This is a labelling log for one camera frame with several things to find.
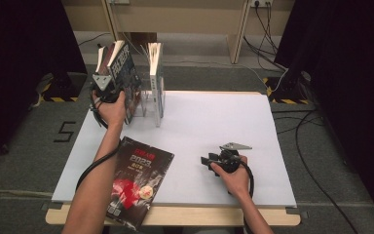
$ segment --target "book cover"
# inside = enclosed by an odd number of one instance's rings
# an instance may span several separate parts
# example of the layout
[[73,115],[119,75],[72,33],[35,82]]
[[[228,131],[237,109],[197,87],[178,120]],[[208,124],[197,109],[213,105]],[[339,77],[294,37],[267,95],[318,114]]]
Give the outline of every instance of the book cover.
[[129,44],[119,40],[111,48],[113,50],[106,68],[114,86],[111,89],[116,91],[118,87],[126,93],[126,124],[129,124],[132,117],[145,115],[146,97],[142,90],[142,80],[136,72]]
[[163,44],[162,43],[149,43],[148,52],[150,59],[150,82],[151,82],[151,95],[153,99],[155,111],[156,127],[160,127],[161,119],[164,117],[165,108],[165,87],[163,77]]
[[107,64],[111,60],[112,52],[114,51],[115,43],[111,44],[110,47],[101,47],[98,49],[98,63],[96,66],[95,73],[97,75],[108,76]]
[[107,216],[138,230],[174,155],[124,136]]

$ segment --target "floor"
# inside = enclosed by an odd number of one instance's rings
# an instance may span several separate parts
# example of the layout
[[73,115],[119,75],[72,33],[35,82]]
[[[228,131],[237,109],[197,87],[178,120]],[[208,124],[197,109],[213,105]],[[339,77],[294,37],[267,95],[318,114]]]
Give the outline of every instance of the floor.
[[[96,64],[96,45],[109,45],[112,37],[101,32],[75,32],[75,35],[91,72]],[[281,76],[275,66],[258,59],[246,44],[242,45],[239,63],[231,64],[223,35],[159,34],[158,39],[165,45],[167,74],[176,74],[169,81],[169,90],[257,91],[266,94],[262,79]],[[247,39],[257,47],[262,41],[261,37],[255,36]],[[280,38],[273,39],[278,45]],[[272,51],[266,43],[264,45],[263,50]],[[132,54],[135,64],[147,65],[142,54],[134,49]],[[195,77],[189,77],[189,74],[195,74]],[[236,83],[224,86],[232,76]],[[207,82],[214,77],[220,85]],[[45,222],[45,214],[88,108],[87,88],[86,83],[76,102],[37,104],[8,142],[9,152],[0,155],[0,233],[60,232],[61,226]],[[373,234],[374,204],[358,175],[340,155],[332,134],[322,122],[321,113],[313,111],[307,121],[301,123],[302,118],[319,104],[309,97],[309,104],[271,103],[280,149],[302,217],[297,226],[274,226],[273,229],[275,233],[283,234],[342,234],[355,233],[354,229],[357,233]],[[55,143],[54,139],[63,137],[58,132],[60,123],[65,122],[73,123],[65,125],[65,130],[73,134],[65,143]],[[141,231],[147,234],[163,232],[161,227],[143,227]],[[111,233],[131,232],[114,227]],[[184,234],[231,233],[233,228],[184,229]]]

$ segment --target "power outlet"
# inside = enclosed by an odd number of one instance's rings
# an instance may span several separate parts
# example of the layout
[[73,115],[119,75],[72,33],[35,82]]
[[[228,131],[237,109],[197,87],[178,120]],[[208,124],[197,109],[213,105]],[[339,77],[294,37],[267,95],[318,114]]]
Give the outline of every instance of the power outlet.
[[[267,8],[268,4],[270,3],[270,7],[273,5],[273,0],[258,0],[259,1],[259,8]],[[251,0],[250,7],[254,7],[254,3],[256,0]]]

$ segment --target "black curtain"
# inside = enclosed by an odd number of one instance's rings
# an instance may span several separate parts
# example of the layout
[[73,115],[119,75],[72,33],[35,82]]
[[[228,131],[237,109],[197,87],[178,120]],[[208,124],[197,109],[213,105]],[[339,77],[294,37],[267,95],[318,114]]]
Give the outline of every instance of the black curtain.
[[0,1],[0,148],[36,96],[44,75],[87,73],[60,1]]
[[374,201],[374,3],[296,0],[276,62],[311,74],[335,142]]

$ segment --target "hand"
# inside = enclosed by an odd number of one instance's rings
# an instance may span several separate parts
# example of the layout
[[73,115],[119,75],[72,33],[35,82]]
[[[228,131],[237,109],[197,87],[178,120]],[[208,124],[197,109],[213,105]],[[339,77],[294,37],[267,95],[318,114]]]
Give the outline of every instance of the hand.
[[[241,160],[247,163],[247,157],[241,156]],[[240,165],[238,169],[228,174],[216,163],[211,163],[211,167],[214,171],[220,175],[226,184],[227,190],[236,198],[248,194],[248,173],[243,165]]]
[[[97,99],[96,94],[93,92],[93,99]],[[121,91],[118,99],[114,103],[98,102],[95,107],[99,111],[101,118],[110,126],[123,126],[126,119],[126,94]]]

